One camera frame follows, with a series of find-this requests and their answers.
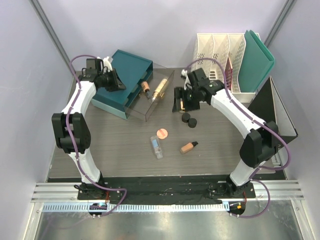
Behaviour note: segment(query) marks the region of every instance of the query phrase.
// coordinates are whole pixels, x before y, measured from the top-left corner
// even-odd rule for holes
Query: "black bottle cap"
[[[195,118],[190,118],[188,121],[188,126],[190,128],[195,128],[197,126],[197,120]]]
[[[187,123],[187,122],[189,122],[189,119],[190,119],[189,113],[182,114],[182,122]]]

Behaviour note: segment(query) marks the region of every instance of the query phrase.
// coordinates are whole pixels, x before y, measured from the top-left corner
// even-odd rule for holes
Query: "gray tabletop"
[[[168,175],[230,174],[237,166],[243,143],[238,130],[218,110],[206,103],[190,112],[197,126],[189,128],[181,121],[181,113],[172,113],[174,87],[182,86],[180,69],[175,69],[172,84],[147,122],[134,116],[124,120],[89,105],[85,120],[91,132],[91,154],[104,177],[142,177]],[[150,137],[158,129],[168,131],[160,140],[164,157],[156,159]],[[180,148],[189,142],[199,144],[186,154]],[[50,178],[80,177],[72,159],[56,148]]]

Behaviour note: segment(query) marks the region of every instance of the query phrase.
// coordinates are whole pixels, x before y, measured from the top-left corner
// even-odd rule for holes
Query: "white wall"
[[[269,47],[276,64],[271,73],[299,137],[290,143],[292,164],[320,239],[320,1],[296,1]]]
[[[54,147],[71,74],[27,0],[0,1],[0,239],[21,239]]]
[[[193,58],[196,33],[252,29],[264,40],[286,0],[39,2],[70,58],[122,49],[165,67],[185,67]]]

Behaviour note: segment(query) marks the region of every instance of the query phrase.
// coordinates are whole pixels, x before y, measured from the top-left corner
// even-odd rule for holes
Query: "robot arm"
[[[276,133],[278,126],[274,122],[265,123],[255,116],[227,90],[232,96],[229,99],[224,84],[219,80],[209,81],[202,68],[188,74],[183,70],[182,76],[186,78],[185,84],[183,88],[174,89],[173,112],[180,111],[181,106],[186,112],[197,110],[200,109],[200,102],[207,102],[224,114],[241,133],[244,141],[239,152],[240,162],[226,179],[231,195],[241,193],[256,169],[278,152],[277,139],[255,122],[266,125]]]
[[[51,118],[57,147],[63,149],[78,167],[75,149],[66,129],[66,116],[70,106],[73,105],[69,122],[76,140],[81,168],[91,180],[100,184],[103,184],[103,182],[101,182],[103,177],[96,167],[90,152],[91,134],[84,116],[98,88],[105,88],[109,92],[126,89],[119,79],[116,69],[112,68],[110,60],[111,58],[109,57],[103,60],[99,58],[88,58],[86,60],[86,68],[82,70],[82,74],[79,76],[79,80],[81,81],[80,92],[80,86],[77,84],[66,107],[61,113],[54,113]],[[79,172],[81,174],[81,181],[85,184],[91,184],[80,170]]]

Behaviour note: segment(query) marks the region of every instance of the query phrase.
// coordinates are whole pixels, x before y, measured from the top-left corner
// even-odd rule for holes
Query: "green folder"
[[[275,65],[275,58],[254,31],[246,31],[244,38],[246,46],[238,82],[242,93],[254,93],[269,76]]]

